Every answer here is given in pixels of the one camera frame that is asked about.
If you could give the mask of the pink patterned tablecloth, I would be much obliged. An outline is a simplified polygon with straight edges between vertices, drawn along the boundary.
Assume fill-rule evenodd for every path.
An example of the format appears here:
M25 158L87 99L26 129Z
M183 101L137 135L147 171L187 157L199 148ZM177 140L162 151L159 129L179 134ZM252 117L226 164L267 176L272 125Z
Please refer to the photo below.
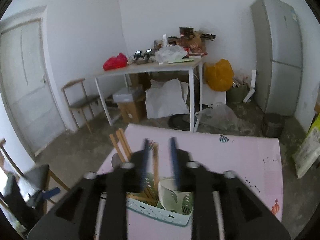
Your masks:
M159 146L159 176L173 177L170 138L176 137L180 149L208 170L235 171L275 216L283 216L283 174L278 139L192 133L129 124L124 130L133 152L143 148L144 139ZM128 239L191 239L192 217L187 226L175 226L127 211Z

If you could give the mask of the silver refrigerator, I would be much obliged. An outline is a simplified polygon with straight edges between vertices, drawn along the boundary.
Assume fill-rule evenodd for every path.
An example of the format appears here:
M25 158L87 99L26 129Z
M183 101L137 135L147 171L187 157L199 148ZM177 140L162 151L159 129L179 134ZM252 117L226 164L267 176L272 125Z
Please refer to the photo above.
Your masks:
M292 116L303 69L298 16L280 0L256 0L250 9L257 54L255 101L264 113Z

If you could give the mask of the cardboard box under table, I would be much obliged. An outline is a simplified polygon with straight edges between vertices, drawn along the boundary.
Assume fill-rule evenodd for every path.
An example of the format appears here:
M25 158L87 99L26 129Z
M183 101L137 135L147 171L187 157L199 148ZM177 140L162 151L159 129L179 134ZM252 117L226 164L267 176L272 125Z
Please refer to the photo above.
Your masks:
M146 117L145 98L133 102L118 103L122 119L125 123L140 123Z

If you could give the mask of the green yellow rice bag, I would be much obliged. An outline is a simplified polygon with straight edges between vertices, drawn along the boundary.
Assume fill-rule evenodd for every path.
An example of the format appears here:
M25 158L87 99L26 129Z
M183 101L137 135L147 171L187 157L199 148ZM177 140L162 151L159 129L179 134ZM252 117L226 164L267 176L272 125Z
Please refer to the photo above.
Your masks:
M319 137L319 113L316 113L303 143L292 156L298 179L302 178L319 158Z

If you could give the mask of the white side table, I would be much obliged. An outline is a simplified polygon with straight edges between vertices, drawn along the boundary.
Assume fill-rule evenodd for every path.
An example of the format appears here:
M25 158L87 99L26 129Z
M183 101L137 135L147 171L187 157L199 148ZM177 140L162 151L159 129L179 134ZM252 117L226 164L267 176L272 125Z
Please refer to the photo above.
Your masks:
M140 74L140 73L156 73L156 72L174 72L174 71L186 71L188 73L189 80L189 111L190 111L190 131L196 132L199 126L199 119L195 116L195 81L194 78L199 80L199 108L202 110L203 106L203 62L200 57L192 59L190 62L182 63L147 63L147 64L132 64L124 68L118 68L113 70L104 71L94 76L95 85L99 94L101 104L105 116L108 120L110 126L116 122L120 115L112 118L108 111L103 92L99 86L99 79L102 77L111 77L122 75L124 77L125 83L127 83L126 76L129 74Z

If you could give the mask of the red plastic bag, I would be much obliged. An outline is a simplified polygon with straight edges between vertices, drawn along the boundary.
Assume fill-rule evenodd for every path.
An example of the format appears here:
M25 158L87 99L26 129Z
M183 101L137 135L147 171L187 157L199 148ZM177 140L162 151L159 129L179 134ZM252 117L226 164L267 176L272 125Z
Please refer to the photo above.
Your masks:
M117 56L109 58L103 65L104 71L124 68L127 66L128 58L123 54L119 53Z

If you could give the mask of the clutter pile on table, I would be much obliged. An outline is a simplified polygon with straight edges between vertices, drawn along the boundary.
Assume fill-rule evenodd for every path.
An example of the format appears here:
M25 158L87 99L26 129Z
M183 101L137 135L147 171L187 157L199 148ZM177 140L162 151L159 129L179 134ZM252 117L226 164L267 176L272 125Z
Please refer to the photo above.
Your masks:
M167 46L181 46L188 55L207 55L206 41L214 41L216 35L195 31L191 27L180 27L180 36L163 35L162 40L155 40L153 48L155 51Z

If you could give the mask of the white sack under table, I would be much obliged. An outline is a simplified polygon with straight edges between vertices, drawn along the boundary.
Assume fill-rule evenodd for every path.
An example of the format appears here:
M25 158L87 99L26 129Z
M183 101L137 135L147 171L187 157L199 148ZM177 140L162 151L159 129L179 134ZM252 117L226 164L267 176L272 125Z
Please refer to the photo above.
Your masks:
M187 98L189 84L179 79L167 82L151 80L146 91L146 114L148 119L160 119L175 114L189 114Z

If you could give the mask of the wooden chair dark seat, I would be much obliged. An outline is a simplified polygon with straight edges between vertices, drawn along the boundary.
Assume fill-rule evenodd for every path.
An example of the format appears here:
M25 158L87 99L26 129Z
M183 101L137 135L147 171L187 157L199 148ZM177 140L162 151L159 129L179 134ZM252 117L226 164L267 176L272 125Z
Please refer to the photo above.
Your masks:
M78 113L80 113L80 115L82 116L85 125L88 128L89 133L92 134L92 129L89 125L89 121L86 118L84 109L85 108L89 108L90 113L92 115L93 118L95 118L95 114L93 113L93 109L92 109L92 104L93 103L99 103L100 97L99 95L87 95L86 89L85 89L85 85L84 85L84 81L85 78L80 78L80 79L76 79L76 80L71 80L68 83L66 83L62 88L61 88L61 92L63 93L63 96L65 98L65 101L67 103L67 107L68 110L71 114L71 117L76 125L76 127L79 129L80 126L74 116L74 111L77 111ZM79 100L77 100L76 102L70 103L67 97L67 93L66 90L72 88L73 86L76 86L80 84L81 85L81 89L82 89L82 93L83 93L83 97L80 98Z

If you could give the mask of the mint utensil holder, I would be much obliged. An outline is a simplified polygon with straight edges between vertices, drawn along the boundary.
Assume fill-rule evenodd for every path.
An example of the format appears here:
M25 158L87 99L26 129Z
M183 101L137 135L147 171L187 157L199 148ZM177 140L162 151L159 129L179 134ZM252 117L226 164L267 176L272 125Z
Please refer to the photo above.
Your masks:
M187 226L193 214L193 193L178 191L172 177L162 178L156 186L153 174L148 173L145 181L142 193L127 195L127 207L161 222Z

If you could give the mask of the clear plastic bag on floor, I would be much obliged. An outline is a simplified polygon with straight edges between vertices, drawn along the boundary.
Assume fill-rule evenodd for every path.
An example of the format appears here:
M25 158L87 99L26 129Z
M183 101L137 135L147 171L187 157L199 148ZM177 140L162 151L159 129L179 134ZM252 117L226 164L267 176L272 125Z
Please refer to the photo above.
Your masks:
M230 107L222 102L211 104L195 115L200 123L216 129L222 131L239 130L238 117Z

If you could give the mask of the yellow plastic bag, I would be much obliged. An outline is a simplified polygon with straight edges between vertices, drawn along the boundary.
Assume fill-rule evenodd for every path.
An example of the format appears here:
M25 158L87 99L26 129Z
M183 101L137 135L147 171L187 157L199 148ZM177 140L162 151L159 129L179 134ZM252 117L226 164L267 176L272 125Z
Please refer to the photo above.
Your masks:
M226 92L233 85L234 72L228 60L221 59L219 62L204 64L204 80L214 91Z

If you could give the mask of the white door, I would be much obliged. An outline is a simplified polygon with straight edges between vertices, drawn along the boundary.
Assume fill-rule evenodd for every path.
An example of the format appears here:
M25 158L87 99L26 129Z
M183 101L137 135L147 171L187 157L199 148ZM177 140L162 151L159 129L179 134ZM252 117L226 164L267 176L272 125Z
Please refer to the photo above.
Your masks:
M1 33L1 82L30 153L40 152L65 131L47 78L39 20Z

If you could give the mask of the green bucket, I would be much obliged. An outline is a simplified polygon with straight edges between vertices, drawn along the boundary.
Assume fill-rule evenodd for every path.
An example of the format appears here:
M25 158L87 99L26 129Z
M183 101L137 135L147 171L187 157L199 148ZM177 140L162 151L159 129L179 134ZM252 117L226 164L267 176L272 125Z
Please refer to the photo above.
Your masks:
M248 94L248 84L243 84L240 87L232 87L226 92L226 99L231 103L241 103Z

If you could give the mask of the wooden chopstick bundle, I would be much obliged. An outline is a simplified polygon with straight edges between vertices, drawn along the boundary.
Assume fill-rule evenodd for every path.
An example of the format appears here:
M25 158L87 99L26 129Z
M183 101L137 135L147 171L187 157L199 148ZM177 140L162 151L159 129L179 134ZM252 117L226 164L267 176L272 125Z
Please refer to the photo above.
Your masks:
M110 141L116 150L116 154L122 163L129 162L131 160L132 151L125 137L123 129L116 130L116 134L110 134Z

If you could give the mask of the clear plastic bag on table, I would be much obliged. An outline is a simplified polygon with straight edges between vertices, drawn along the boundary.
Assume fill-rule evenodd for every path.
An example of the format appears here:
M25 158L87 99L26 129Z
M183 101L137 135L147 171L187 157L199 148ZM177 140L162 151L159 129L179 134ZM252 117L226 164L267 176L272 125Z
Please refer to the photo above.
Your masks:
M188 53L182 46L168 46L162 47L160 50L155 52L155 60L157 62L173 62L184 58Z

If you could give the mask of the metal spoon in holder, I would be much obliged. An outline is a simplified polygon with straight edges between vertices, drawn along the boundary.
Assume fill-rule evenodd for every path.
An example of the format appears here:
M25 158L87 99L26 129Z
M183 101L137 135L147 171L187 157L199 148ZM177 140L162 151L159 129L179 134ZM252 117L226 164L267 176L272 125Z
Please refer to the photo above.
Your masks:
M112 165L112 168L117 168L118 166L120 166L122 163L119 155L117 153L115 153L113 156L112 156L112 159L111 159L111 165Z

